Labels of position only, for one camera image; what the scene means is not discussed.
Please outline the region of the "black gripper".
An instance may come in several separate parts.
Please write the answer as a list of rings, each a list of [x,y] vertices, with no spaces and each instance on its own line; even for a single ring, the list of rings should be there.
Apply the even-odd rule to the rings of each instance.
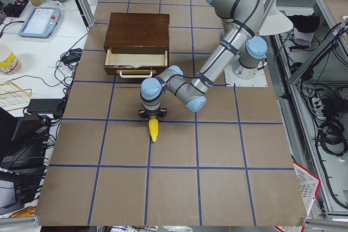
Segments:
[[[165,117],[166,114],[167,114],[166,108],[157,108],[155,110],[147,110],[147,109],[138,110],[139,117],[146,120],[150,120],[152,116],[157,119],[160,119]]]

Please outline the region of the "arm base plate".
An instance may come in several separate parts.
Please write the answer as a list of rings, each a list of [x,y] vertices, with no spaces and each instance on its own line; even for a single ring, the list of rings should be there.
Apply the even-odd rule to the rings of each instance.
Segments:
[[[231,87],[267,87],[267,80],[260,61],[256,68],[248,69],[239,60],[231,61],[224,69],[226,85]]]

